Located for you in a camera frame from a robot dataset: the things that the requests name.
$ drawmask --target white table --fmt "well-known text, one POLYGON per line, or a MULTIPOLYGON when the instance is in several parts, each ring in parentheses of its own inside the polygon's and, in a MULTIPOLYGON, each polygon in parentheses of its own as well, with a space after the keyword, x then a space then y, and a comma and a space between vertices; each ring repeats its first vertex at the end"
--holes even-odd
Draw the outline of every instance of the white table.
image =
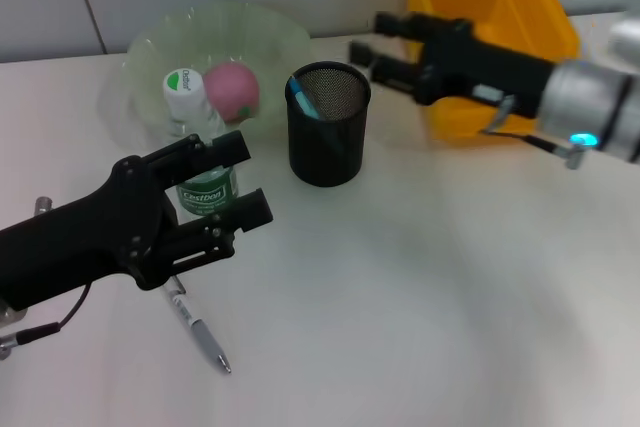
MULTIPOLYGON (((604 63, 611 19, 576 19, 604 63)), ((348 40, 314 40, 315 54, 343 60, 348 40)), ((96 111, 121 61, 0 65, 0 227, 136 153, 96 111)), ((265 190, 275 221, 183 276, 232 376, 161 292, 111 277, 61 334, 0 363, 0 425, 637 427, 640 169, 433 150, 419 108, 375 87, 367 134, 362 172, 326 190, 295 178, 282 139, 250 142, 240 183, 265 190)), ((18 326, 61 319, 78 295, 18 326)))

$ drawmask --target pen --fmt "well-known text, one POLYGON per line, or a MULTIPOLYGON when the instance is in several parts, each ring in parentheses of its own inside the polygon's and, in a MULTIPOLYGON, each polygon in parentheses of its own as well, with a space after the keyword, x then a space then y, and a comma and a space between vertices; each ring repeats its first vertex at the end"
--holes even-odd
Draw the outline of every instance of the pen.
POLYGON ((207 324, 204 323, 202 318, 193 310, 191 305, 189 305, 185 295, 187 291, 178 277, 171 277, 169 281, 164 284, 164 290, 167 292, 169 300, 171 300, 171 303, 175 306, 180 318, 184 320, 187 327, 189 327, 200 349, 213 363, 220 365, 224 369, 224 372, 230 374, 231 365, 229 364, 227 356, 224 355, 222 348, 218 342, 216 342, 216 339, 213 338, 207 324))

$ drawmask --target yellow bin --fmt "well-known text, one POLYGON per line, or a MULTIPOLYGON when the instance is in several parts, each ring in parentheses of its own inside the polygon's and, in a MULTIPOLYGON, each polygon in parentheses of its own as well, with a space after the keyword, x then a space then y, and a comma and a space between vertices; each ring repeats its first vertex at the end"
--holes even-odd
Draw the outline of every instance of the yellow bin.
MULTIPOLYGON (((408 0, 408 8, 445 18, 475 22, 475 35, 496 45, 545 59, 578 56, 580 41, 558 0, 408 0)), ((413 60, 418 45, 409 46, 413 60)), ((495 108, 448 98, 425 108, 432 138, 457 145, 477 144, 495 108)), ((504 132, 529 133, 535 121, 511 116, 504 132)))

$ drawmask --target bottle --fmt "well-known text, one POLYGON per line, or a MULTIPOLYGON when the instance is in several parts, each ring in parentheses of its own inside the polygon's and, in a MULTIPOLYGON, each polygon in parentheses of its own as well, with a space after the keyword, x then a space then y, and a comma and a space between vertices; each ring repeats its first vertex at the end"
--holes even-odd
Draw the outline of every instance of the bottle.
MULTIPOLYGON (((169 104, 167 143, 198 134, 205 143, 226 132, 224 121, 207 100, 202 76, 193 69, 177 69, 164 78, 169 104)), ((238 195, 233 167, 217 167, 177 187, 180 205, 192 216, 210 214, 238 195)))

